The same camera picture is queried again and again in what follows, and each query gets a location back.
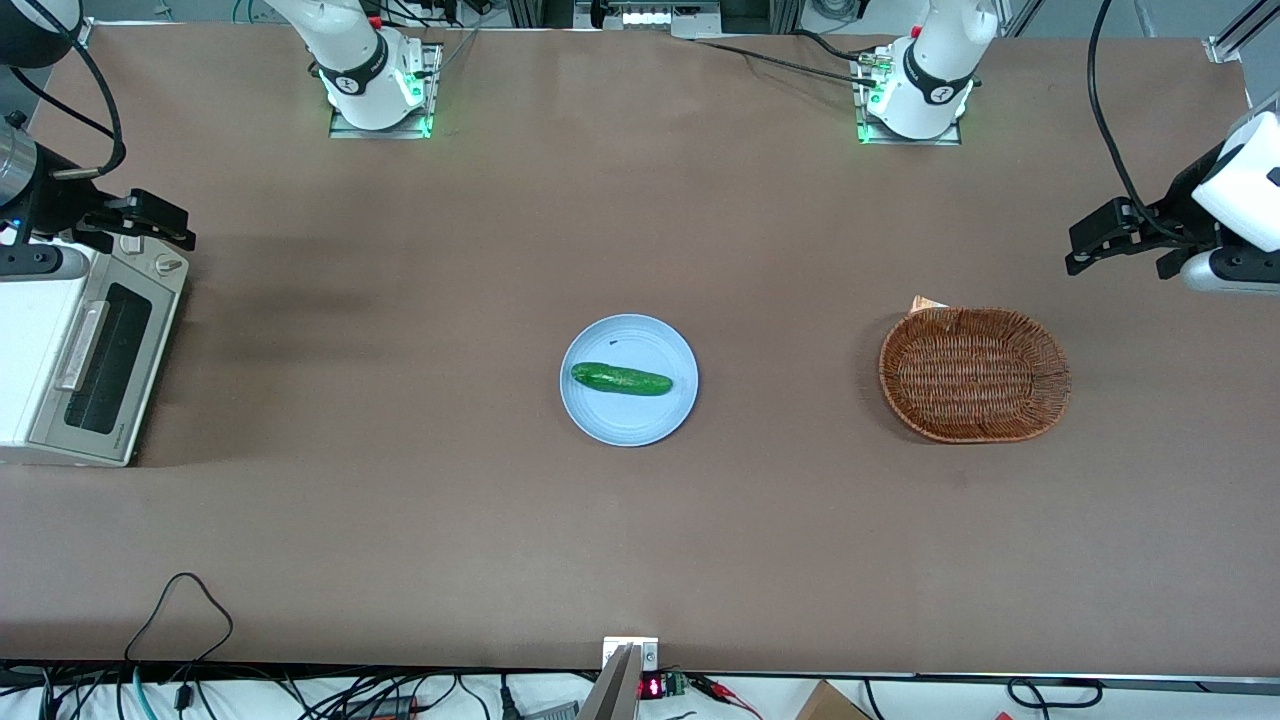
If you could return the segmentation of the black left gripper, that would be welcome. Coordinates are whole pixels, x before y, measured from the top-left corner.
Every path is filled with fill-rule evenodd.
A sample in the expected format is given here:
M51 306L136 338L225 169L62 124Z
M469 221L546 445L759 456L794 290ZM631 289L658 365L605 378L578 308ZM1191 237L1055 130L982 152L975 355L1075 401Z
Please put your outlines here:
M1075 223L1069 231L1068 275L1079 275L1105 259L1165 249L1166 254L1156 260L1161 281L1228 281L1222 272L1231 254L1221 252L1219 222L1193 199L1221 151L1222 146L1216 145L1178 173L1165 196L1146 208L1149 218L1142 228L1130 199L1111 199Z

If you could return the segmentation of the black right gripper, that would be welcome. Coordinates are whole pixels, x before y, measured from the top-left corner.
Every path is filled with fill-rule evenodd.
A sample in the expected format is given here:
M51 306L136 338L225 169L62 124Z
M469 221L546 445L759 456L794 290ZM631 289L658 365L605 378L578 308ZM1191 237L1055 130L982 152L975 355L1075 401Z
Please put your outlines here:
M72 161L37 145L28 187L28 234L51 238L78 228L78 243L113 251L116 238L155 238L182 251L196 250L196 234L177 234L156 225L188 225L189 214L145 190L123 197L100 191L91 179L55 179L55 170L76 170ZM136 224L125 225L125 220Z

